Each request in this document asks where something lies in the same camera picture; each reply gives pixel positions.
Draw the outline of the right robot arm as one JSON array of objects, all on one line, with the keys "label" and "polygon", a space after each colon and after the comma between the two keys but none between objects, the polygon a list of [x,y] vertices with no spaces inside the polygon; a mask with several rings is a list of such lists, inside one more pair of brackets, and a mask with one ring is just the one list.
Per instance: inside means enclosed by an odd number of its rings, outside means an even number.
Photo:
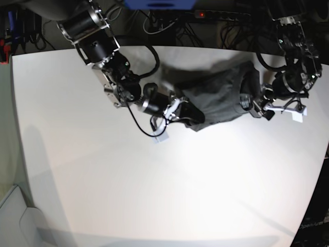
[{"label": "right robot arm", "polygon": [[119,51],[120,38],[113,34],[107,14],[95,1],[27,1],[23,5],[56,21],[62,35],[83,62],[100,74],[104,92],[114,106],[129,108],[136,105],[139,111],[151,116],[154,131],[171,122],[204,123],[204,114],[186,97],[162,94],[155,83],[140,86],[142,79],[158,71],[160,60],[157,52],[146,44],[154,56],[155,66],[148,73],[133,73],[129,60]]}]

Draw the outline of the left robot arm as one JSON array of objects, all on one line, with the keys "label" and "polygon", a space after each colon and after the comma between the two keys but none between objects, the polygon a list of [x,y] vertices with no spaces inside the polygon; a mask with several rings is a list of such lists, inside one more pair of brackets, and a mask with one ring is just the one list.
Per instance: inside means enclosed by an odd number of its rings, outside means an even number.
[{"label": "left robot arm", "polygon": [[286,64],[269,66],[260,52],[257,59],[264,68],[275,72],[272,84],[262,86],[260,94],[249,100],[254,118],[271,120],[276,112],[289,112],[294,121],[302,122],[307,107],[301,102],[309,97],[317,79],[322,76],[320,55],[307,36],[305,1],[265,1],[271,19],[277,25],[277,42],[284,52]]}]

